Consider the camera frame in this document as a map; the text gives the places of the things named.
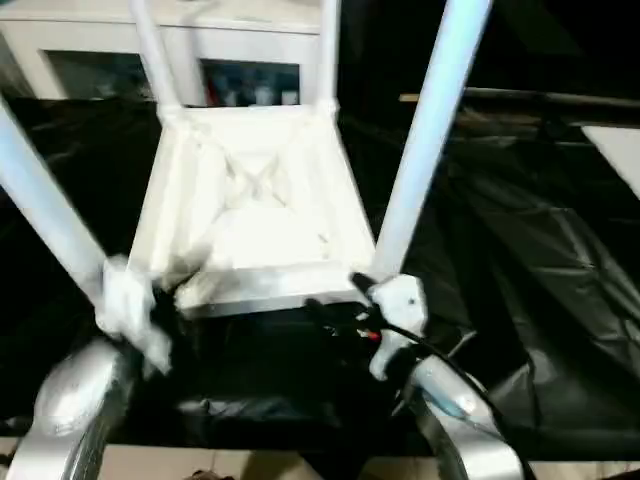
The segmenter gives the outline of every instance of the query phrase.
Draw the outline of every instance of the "black tablecloth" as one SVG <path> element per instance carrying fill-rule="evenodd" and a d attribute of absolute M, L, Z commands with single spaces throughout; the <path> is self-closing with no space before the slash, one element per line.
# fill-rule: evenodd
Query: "black tablecloth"
<path fill-rule="evenodd" d="M 154 106 L 11 105 L 105 250 L 126 253 L 159 138 Z M 377 233 L 406 132 L 346 117 L 340 128 Z M 1 205 L 0 419 L 11 434 L 28 425 L 46 372 L 95 326 L 11 201 Z M 459 347 L 531 458 L 640 457 L 638 206 L 561 122 L 454 129 L 405 270 L 425 284 L 426 334 Z M 388 418 L 385 386 L 341 362 L 304 311 L 198 324 L 199 364 L 171 388 L 143 386 L 120 441 L 428 453 L 406 412 Z"/>

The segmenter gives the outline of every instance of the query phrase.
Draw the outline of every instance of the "white cabinet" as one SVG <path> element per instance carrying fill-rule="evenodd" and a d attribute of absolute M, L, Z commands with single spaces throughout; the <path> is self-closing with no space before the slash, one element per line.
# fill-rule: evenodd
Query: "white cabinet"
<path fill-rule="evenodd" d="M 184 104 L 315 97 L 320 0 L 150 5 Z M 38 98 L 150 95 L 126 0 L 14 0 L 0 7 L 0 30 Z"/>

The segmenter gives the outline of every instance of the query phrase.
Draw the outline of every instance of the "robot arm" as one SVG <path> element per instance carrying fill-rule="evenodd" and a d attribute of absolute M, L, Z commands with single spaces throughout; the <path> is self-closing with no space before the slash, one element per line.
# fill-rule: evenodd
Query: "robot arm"
<path fill-rule="evenodd" d="M 124 417 L 140 365 L 135 350 L 103 339 L 60 363 L 40 388 L 33 424 L 6 478 L 97 478 L 107 439 Z"/>
<path fill-rule="evenodd" d="M 378 380 L 388 375 L 401 377 L 403 398 L 438 457 L 442 478 L 519 480 L 531 476 L 528 465 L 500 433 L 498 412 L 482 387 L 435 349 L 429 347 L 424 357 L 412 348 L 427 346 L 421 338 L 427 305 L 420 280 L 398 275 L 374 284 L 356 274 L 354 283 L 374 305 L 363 324 L 382 334 L 369 369 Z"/>

